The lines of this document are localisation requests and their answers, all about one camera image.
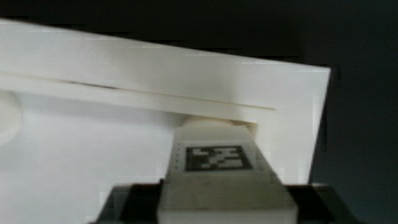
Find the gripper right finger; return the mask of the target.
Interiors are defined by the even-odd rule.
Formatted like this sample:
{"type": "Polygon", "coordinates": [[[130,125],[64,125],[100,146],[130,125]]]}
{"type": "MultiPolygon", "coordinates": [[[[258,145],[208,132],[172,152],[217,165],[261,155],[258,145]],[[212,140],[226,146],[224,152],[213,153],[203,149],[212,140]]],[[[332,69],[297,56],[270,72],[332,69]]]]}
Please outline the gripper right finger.
{"type": "Polygon", "coordinates": [[[297,224],[363,224],[327,184],[286,186],[299,206],[297,224]]]}

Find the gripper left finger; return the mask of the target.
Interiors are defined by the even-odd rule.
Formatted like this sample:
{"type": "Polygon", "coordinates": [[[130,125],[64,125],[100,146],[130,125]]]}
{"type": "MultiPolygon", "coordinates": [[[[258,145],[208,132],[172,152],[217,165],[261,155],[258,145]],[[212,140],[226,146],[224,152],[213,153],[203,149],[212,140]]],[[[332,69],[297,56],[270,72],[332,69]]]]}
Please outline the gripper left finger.
{"type": "Polygon", "coordinates": [[[116,185],[89,224],[158,224],[162,186],[164,182],[116,185]]]}

